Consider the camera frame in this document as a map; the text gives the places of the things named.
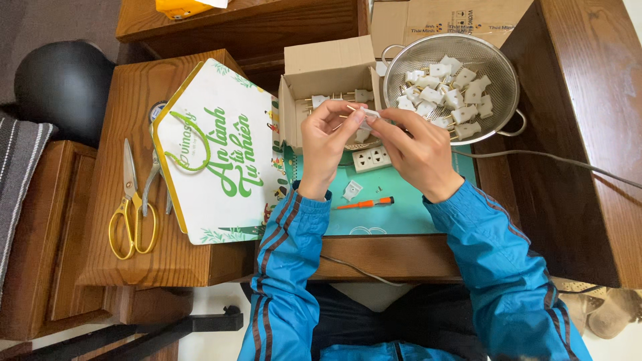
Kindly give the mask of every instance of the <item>green rope handle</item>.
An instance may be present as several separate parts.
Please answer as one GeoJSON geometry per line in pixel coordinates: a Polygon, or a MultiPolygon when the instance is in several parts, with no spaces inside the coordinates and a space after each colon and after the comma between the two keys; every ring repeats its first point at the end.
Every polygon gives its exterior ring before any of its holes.
{"type": "Polygon", "coordinates": [[[200,130],[200,128],[198,127],[198,125],[196,125],[196,123],[191,121],[188,117],[184,116],[183,114],[179,114],[177,112],[169,112],[169,114],[172,115],[172,116],[175,116],[178,119],[181,119],[182,121],[184,121],[185,124],[187,124],[190,127],[194,128],[194,130],[198,133],[198,135],[201,136],[201,139],[203,139],[203,144],[205,145],[205,160],[203,161],[203,164],[200,167],[198,167],[198,168],[190,168],[188,165],[183,163],[176,155],[173,155],[172,153],[169,153],[169,152],[165,152],[165,155],[167,155],[168,157],[174,159],[174,161],[176,162],[176,164],[179,167],[181,167],[181,168],[183,168],[185,170],[189,170],[191,172],[196,172],[198,170],[201,170],[201,169],[205,168],[207,166],[207,164],[209,163],[209,159],[212,156],[212,154],[209,151],[209,142],[207,141],[207,138],[205,137],[205,133],[203,133],[203,131],[200,130]]]}

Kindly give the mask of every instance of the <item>jacket sleeve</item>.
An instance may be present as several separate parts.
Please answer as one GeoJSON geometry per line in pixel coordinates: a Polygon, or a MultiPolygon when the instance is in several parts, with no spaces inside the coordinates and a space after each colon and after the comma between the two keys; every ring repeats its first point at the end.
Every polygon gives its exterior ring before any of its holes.
{"type": "Polygon", "coordinates": [[[424,205],[448,234],[491,358],[591,359],[544,258],[529,251],[530,240],[501,205],[467,181],[449,200],[432,204],[424,197],[424,205]]]}
{"type": "Polygon", "coordinates": [[[272,211],[259,245],[258,273],[252,278],[252,311],[239,360],[309,360],[319,305],[306,291],[317,271],[321,237],[330,217],[326,202],[301,197],[295,182],[272,211]]]}

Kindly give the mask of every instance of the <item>electrical outlet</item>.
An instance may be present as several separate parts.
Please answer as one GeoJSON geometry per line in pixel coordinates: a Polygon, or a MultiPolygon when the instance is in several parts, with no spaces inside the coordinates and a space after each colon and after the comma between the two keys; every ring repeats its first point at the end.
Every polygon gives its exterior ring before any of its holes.
{"type": "Polygon", "coordinates": [[[352,160],[354,161],[354,169],[357,173],[368,172],[392,165],[388,151],[383,146],[353,152],[352,160]]]}

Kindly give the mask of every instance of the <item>teal desk mat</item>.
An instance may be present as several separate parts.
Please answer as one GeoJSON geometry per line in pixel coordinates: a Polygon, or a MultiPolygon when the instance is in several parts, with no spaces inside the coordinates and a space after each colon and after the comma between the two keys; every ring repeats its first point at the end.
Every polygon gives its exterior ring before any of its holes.
{"type": "MultiPolygon", "coordinates": [[[[471,152],[468,145],[453,148],[461,152],[471,152]]],[[[295,155],[292,149],[286,146],[284,160],[288,179],[300,180],[303,175],[303,155],[295,155]]],[[[352,153],[344,152],[341,163],[352,163],[352,153]]],[[[468,181],[477,184],[471,158],[453,153],[453,168],[468,181]]],[[[421,201],[421,192],[401,178],[394,167],[357,174],[354,166],[340,166],[329,190],[333,196],[330,224],[325,232],[327,236],[438,233],[421,201]],[[348,202],[342,195],[350,181],[357,182],[363,189],[348,202]],[[390,206],[335,209],[365,200],[372,199],[376,202],[384,197],[394,197],[395,203],[390,206]]]]}

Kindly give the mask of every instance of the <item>gold scissors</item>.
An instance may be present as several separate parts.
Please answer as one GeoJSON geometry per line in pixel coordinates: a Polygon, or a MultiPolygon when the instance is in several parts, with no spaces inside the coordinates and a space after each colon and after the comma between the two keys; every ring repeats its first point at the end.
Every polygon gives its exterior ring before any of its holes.
{"type": "Polygon", "coordinates": [[[136,181],[136,169],[134,168],[134,158],[132,157],[132,149],[129,147],[129,140],[125,139],[125,150],[123,156],[123,185],[125,187],[125,196],[120,202],[120,205],[114,212],[112,219],[109,221],[109,245],[112,251],[119,260],[128,260],[134,256],[134,252],[149,253],[156,244],[156,231],[158,230],[158,215],[156,209],[149,203],[143,205],[141,196],[138,195],[138,183],[136,181]],[[132,225],[131,217],[129,216],[129,206],[134,203],[135,218],[132,225]],[[152,210],[152,217],[154,219],[152,240],[149,247],[143,250],[142,228],[143,228],[143,210],[142,207],[149,207],[152,210]],[[129,241],[129,252],[123,256],[119,251],[119,244],[116,243],[116,222],[119,216],[125,219],[125,228],[127,230],[127,238],[129,241]]]}

